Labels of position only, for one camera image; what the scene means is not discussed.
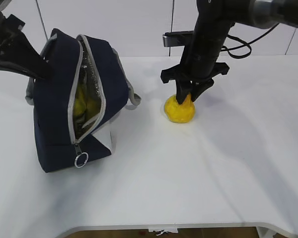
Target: yellow object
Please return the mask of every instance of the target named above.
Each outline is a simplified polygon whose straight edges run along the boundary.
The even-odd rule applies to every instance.
[[[189,94],[182,104],[178,104],[175,95],[170,97],[164,104],[164,112],[170,121],[175,123],[188,123],[195,114],[194,103]]]
[[[86,102],[86,121],[100,112],[101,101],[96,101],[90,96],[87,97]]]
[[[74,102],[74,114],[73,117],[77,118],[82,116],[86,111],[85,93],[82,84],[77,85],[75,102]]]

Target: navy blue bag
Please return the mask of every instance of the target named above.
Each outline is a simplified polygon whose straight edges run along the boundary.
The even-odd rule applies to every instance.
[[[34,105],[35,142],[42,169],[48,173],[80,168],[111,155],[98,135],[105,135],[108,143],[110,131],[104,133],[105,124],[128,98],[136,106],[141,100],[125,77],[117,52],[104,40],[84,35],[74,39],[54,29],[41,56],[53,67],[53,77],[30,78],[26,100]],[[85,111],[76,119],[74,114],[81,108]]]

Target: white table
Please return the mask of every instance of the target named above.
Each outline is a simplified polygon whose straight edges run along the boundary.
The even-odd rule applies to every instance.
[[[231,70],[169,122],[179,58],[122,58],[143,100],[112,123],[115,152],[82,169],[44,173],[27,79],[0,72],[0,238],[79,230],[260,226],[298,235],[298,57],[221,58]]]

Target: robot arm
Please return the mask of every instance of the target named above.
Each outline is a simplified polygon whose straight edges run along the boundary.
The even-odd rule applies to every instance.
[[[227,74],[225,63],[216,63],[234,23],[261,29],[277,23],[298,27],[298,0],[197,0],[199,16],[193,32],[163,36],[164,46],[185,46],[181,62],[163,70],[163,83],[176,81],[176,99],[182,104],[188,94],[194,102],[214,84],[213,77]]]

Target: bag zipper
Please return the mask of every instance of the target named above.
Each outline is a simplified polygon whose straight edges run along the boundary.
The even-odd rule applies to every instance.
[[[88,161],[88,154],[86,152],[82,152],[81,149],[80,149],[80,146],[78,143],[75,143],[75,150],[76,150],[76,158],[75,158],[75,161],[74,161],[74,165],[76,168],[81,168],[83,167],[84,165],[86,165],[87,161]],[[81,156],[86,156],[86,159],[84,160],[84,162],[80,165],[77,164],[78,162],[78,159],[81,157]]]
[[[103,91],[103,87],[102,87],[102,83],[101,83],[101,80],[100,80],[99,72],[97,70],[94,58],[92,56],[90,46],[88,44],[88,40],[84,35],[79,35],[76,39],[78,39],[79,37],[81,37],[83,39],[84,46],[87,50],[87,56],[89,57],[89,60],[92,64],[92,69],[91,70],[94,71],[94,74],[96,75],[96,78],[98,80],[99,96],[100,96],[100,99],[101,99],[101,107],[100,107],[99,117],[95,120],[93,126],[91,126],[91,128],[88,131],[86,131],[80,138],[76,139],[75,130],[74,130],[74,120],[73,120],[74,103],[75,103],[75,94],[76,94],[78,78],[79,78],[79,71],[80,71],[80,67],[81,67],[81,64],[82,64],[82,58],[83,58],[83,47],[82,47],[81,43],[78,41],[79,46],[80,46],[80,54],[79,54],[78,64],[77,64],[77,67],[76,67],[74,82],[73,82],[73,85],[72,85],[70,99],[69,99],[69,106],[68,106],[68,123],[69,123],[70,138],[71,138],[71,143],[75,147],[75,152],[76,152],[77,157],[79,157],[82,154],[87,154],[86,152],[81,151],[79,143],[86,136],[88,136],[93,130],[96,129],[96,127],[99,125],[99,123],[103,119],[103,117],[105,115],[105,109],[106,109],[105,94],[104,94],[104,91]]]

